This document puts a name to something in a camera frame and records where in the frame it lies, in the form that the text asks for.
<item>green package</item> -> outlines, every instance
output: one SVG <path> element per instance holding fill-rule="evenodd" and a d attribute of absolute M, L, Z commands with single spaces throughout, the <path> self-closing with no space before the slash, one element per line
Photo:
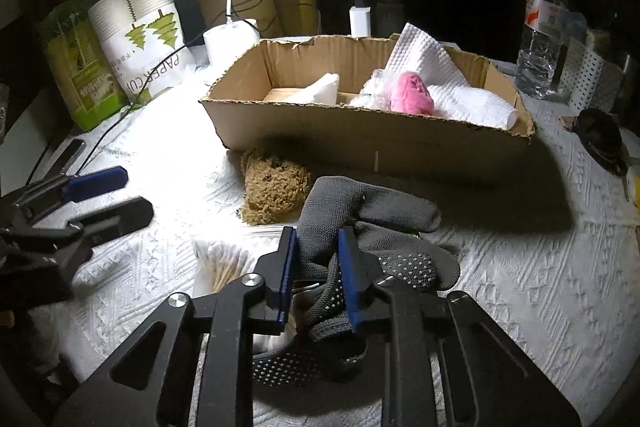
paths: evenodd
<path fill-rule="evenodd" d="M 88 0 L 69 0 L 38 25 L 58 89 L 71 117 L 84 131 L 127 103 L 89 22 L 88 6 Z"/>

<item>bottle label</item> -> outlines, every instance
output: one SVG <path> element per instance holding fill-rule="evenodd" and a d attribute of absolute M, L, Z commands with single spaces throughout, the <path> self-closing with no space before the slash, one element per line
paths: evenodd
<path fill-rule="evenodd" d="M 562 16 L 565 12 L 561 6 L 545 0 L 527 0 L 524 23 L 532 30 L 559 40 L 562 34 Z"/>

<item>tissue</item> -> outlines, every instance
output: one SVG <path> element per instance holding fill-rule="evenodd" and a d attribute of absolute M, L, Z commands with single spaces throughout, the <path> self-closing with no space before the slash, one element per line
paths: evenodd
<path fill-rule="evenodd" d="M 285 98 L 283 102 L 289 103 L 323 103 L 335 105 L 338 100 L 338 84 L 340 76 L 335 73 L 327 73 L 313 84 L 297 93 Z"/>
<path fill-rule="evenodd" d="M 415 71 L 433 99 L 433 116 L 504 130 L 517 122 L 513 105 L 491 91 L 469 86 L 440 43 L 412 24 L 402 30 L 385 71 L 395 78 Z"/>

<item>water bottle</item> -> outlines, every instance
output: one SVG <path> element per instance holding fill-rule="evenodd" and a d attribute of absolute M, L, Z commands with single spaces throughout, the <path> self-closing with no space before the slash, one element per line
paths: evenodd
<path fill-rule="evenodd" d="M 535 98 L 543 98 L 553 80 L 566 5 L 566 0 L 527 0 L 516 87 Z"/>

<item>cardboard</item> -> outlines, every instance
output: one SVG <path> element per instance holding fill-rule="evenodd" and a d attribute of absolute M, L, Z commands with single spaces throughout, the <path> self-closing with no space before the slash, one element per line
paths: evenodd
<path fill-rule="evenodd" d="M 484 57 L 447 49 L 474 87 L 518 110 L 511 131 L 470 123 L 343 105 L 281 102 L 325 73 L 338 73 L 338 104 L 348 103 L 375 69 L 391 39 L 319 36 L 303 43 L 264 40 L 249 49 L 201 99 L 222 143 L 245 151 L 287 143 L 297 157 L 394 176 L 493 183 L 524 151 L 534 122 L 513 84 Z"/>

